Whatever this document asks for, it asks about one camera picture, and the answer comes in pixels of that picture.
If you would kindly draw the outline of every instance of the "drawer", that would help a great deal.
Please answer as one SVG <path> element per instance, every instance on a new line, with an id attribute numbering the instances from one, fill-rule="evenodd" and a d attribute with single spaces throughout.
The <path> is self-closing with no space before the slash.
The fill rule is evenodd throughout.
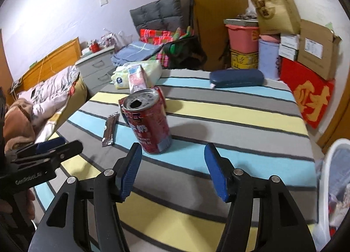
<path id="1" fill-rule="evenodd" d="M 83 81 L 87 88 L 93 89 L 100 85 L 104 85 L 112 81 L 111 76 L 108 75 L 108 71 L 115 69 L 115 66 L 109 66 L 107 68 L 96 71 L 87 77 L 83 76 Z"/>
<path id="2" fill-rule="evenodd" d="M 78 64 L 78 69 L 83 78 L 95 73 L 96 71 L 112 66 L 112 55 L 113 51 L 108 51 L 104 54 L 91 58 L 81 64 Z"/>

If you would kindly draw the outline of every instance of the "blue gripper pad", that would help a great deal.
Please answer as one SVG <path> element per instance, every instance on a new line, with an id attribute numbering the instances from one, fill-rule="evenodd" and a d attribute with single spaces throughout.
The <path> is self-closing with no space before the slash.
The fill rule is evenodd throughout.
<path id="1" fill-rule="evenodd" d="M 36 148 L 36 154 L 42 154 L 50 151 L 53 148 L 61 146 L 65 144 L 65 140 L 63 137 L 57 137 L 55 139 L 51 139 L 45 142 L 41 142 L 38 144 Z"/>
<path id="2" fill-rule="evenodd" d="M 207 164 L 216 194 L 224 201 L 229 202 L 230 195 L 227 190 L 228 181 L 231 182 L 231 172 L 234 167 L 230 160 L 220 156 L 212 143 L 204 148 L 204 159 Z"/>
<path id="3" fill-rule="evenodd" d="M 216 88 L 260 86 L 264 75 L 258 69 L 226 69 L 210 73 L 210 83 Z"/>
<path id="4" fill-rule="evenodd" d="M 131 147 L 124 162 L 128 162 L 126 170 L 121 178 L 120 197 L 125 200 L 131 194 L 137 172 L 139 170 L 142 159 L 142 148 L 138 143 L 134 143 Z"/>

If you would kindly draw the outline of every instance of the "gray cushion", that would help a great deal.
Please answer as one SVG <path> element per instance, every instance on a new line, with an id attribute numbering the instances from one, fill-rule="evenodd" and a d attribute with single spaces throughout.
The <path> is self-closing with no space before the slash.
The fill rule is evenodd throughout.
<path id="1" fill-rule="evenodd" d="M 183 26 L 180 0 L 158 0 L 130 10 L 130 15 L 138 33 L 140 29 L 175 32 Z"/>

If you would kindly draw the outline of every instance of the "person's hand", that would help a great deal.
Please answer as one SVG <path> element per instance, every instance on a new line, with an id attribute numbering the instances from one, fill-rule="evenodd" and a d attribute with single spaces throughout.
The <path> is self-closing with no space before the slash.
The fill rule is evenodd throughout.
<path id="1" fill-rule="evenodd" d="M 35 195 L 31 190 L 27 190 L 27 214 L 28 218 L 33 220 L 35 218 L 35 207 L 34 203 Z M 12 207 L 10 204 L 4 200 L 0 199 L 0 212 L 12 213 Z"/>

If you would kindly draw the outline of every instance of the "metal screw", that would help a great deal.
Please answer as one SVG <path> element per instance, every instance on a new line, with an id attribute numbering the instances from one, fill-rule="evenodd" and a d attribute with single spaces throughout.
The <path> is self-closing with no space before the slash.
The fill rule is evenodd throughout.
<path id="1" fill-rule="evenodd" d="M 103 172 L 105 176 L 111 176 L 114 174 L 114 171 L 112 169 L 107 169 Z"/>
<path id="2" fill-rule="evenodd" d="M 274 182 L 274 183 L 279 183 L 281 179 L 280 179 L 278 176 L 272 176 L 272 177 L 271 177 L 271 180 L 272 180 L 272 182 Z"/>
<path id="3" fill-rule="evenodd" d="M 67 183 L 68 183 L 68 184 L 73 184 L 76 180 L 77 180 L 76 177 L 69 177 L 69 178 L 67 179 Z"/>
<path id="4" fill-rule="evenodd" d="M 243 170 L 242 170 L 242 169 L 239 169 L 239 168 L 234 169 L 233 172 L 234 172 L 234 174 L 237 175 L 237 176 L 243 175 Z"/>

